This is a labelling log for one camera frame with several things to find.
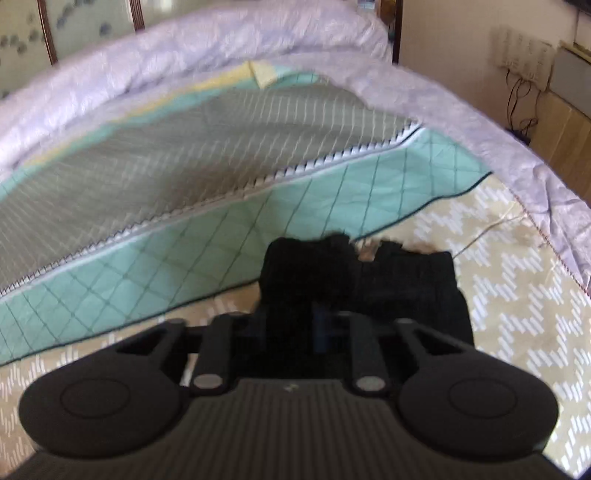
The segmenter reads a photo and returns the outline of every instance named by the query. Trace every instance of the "black fabric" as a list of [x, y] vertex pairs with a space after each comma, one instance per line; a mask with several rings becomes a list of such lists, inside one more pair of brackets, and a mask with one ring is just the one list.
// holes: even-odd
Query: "black fabric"
[[374, 261], [362, 262], [347, 235], [279, 238], [267, 249], [259, 285], [267, 335], [283, 349], [310, 350], [315, 304], [379, 322], [410, 318], [474, 345], [449, 252], [418, 254], [383, 242]]

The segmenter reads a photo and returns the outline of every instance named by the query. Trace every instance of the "gray quilted fabric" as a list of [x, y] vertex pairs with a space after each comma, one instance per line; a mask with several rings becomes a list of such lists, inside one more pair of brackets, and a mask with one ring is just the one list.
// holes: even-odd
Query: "gray quilted fabric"
[[55, 160], [0, 202], [0, 290], [134, 224], [409, 122], [331, 85], [229, 90]]

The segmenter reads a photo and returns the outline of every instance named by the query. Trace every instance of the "wooden cabinet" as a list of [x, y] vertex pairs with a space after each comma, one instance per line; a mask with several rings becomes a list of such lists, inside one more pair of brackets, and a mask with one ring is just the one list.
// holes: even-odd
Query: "wooden cabinet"
[[591, 119], [548, 92], [540, 99], [539, 123], [530, 147], [591, 205]]

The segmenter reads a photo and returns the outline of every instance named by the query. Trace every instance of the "bed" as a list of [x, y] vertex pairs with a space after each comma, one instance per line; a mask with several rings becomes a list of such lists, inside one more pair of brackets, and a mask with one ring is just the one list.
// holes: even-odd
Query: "bed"
[[379, 21], [275, 0], [194, 12], [0, 101], [0, 475], [39, 375], [175, 317], [248, 311], [275, 238], [452, 252], [477, 348], [560, 402], [591, 462], [591, 210], [529, 149], [389, 64]]

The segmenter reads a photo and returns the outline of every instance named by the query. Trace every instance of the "wall socket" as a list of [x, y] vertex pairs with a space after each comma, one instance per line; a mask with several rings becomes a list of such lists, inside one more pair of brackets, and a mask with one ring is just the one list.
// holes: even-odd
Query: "wall socket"
[[495, 36], [495, 64], [546, 90], [554, 56], [554, 47], [511, 27], [499, 27]]

